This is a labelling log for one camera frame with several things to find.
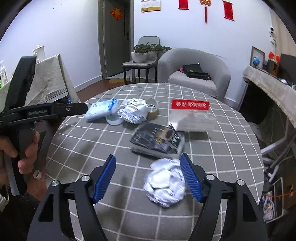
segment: human hand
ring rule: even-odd
[[[19,172],[22,174],[29,174],[33,171],[33,164],[37,159],[38,151],[38,141],[40,139],[39,133],[36,131],[33,136],[33,142],[25,150],[26,158],[18,161]],[[9,184],[6,169],[4,165],[4,155],[5,152],[8,156],[16,158],[18,155],[17,150],[12,145],[8,137],[0,136],[0,184]]]

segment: tape roll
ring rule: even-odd
[[[37,180],[40,180],[42,177],[42,173],[39,170],[35,170],[33,173],[33,177]]]
[[[155,99],[150,98],[146,100],[146,103],[149,107],[152,107],[148,112],[147,119],[153,120],[158,116],[158,103]]]
[[[109,115],[106,116],[106,121],[109,125],[117,126],[123,122],[123,119],[119,117],[119,115]]]

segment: security camera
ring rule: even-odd
[[[270,29],[269,29],[269,33],[270,33],[271,35],[274,34],[274,27],[273,27],[273,26],[270,27]]]

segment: baseboard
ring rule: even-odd
[[[83,82],[82,84],[74,87],[74,89],[75,89],[76,92],[78,92],[78,91],[80,91],[80,90],[82,90],[82,89],[94,84],[95,82],[98,82],[98,81],[102,80],[102,79],[103,79],[102,75],[99,75],[99,76],[97,76],[95,78],[87,80],[87,81]]]
[[[238,103],[234,99],[225,97],[223,100],[223,103],[230,106],[231,108],[233,108],[235,110],[237,110],[237,108],[238,108]]]
[[[138,76],[136,76],[136,82],[139,83],[139,78],[138,78]],[[146,78],[142,78],[142,77],[141,77],[141,83],[146,83]],[[155,79],[148,79],[148,83],[155,83]]]

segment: door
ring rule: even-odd
[[[129,13],[129,1],[104,0],[103,43],[107,77],[122,73],[121,64],[130,60]]]

